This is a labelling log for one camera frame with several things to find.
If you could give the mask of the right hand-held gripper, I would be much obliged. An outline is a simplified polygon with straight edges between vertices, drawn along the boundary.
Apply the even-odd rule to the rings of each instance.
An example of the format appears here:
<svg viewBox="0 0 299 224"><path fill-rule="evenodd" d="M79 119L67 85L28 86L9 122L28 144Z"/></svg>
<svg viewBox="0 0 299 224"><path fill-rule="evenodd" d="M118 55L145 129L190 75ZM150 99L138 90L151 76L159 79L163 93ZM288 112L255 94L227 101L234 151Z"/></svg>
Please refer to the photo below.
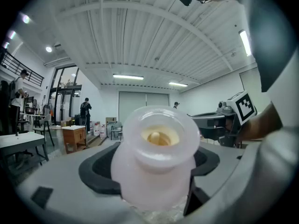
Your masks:
<svg viewBox="0 0 299 224"><path fill-rule="evenodd" d="M200 128L204 139L218 140L221 146L232 147L242 126L257 115L255 106L247 91L242 91L221 101L217 112L193 115L190 118L197 126L222 126L214 128Z"/></svg>

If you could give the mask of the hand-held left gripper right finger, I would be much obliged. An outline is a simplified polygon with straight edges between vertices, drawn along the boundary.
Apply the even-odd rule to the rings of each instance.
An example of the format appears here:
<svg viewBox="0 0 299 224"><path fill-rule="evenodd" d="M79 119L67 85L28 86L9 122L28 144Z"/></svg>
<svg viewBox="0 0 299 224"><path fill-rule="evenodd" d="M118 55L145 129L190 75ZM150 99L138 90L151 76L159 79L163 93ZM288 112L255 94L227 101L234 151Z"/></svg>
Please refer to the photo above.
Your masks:
<svg viewBox="0 0 299 224"><path fill-rule="evenodd" d="M243 192L252 174L259 145L245 149L202 143L195 153L196 167L191 181L184 216L212 201L211 212L233 203Z"/></svg>

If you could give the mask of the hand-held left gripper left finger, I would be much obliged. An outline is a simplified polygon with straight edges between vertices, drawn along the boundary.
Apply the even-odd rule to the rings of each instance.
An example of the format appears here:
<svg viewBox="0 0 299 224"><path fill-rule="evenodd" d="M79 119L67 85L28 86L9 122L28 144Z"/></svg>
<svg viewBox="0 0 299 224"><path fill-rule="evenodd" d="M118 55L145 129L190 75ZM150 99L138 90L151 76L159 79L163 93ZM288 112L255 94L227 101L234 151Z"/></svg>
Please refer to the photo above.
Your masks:
<svg viewBox="0 0 299 224"><path fill-rule="evenodd" d="M50 160L23 181L17 193L43 224L130 224L132 208L110 175L119 145Z"/></svg>

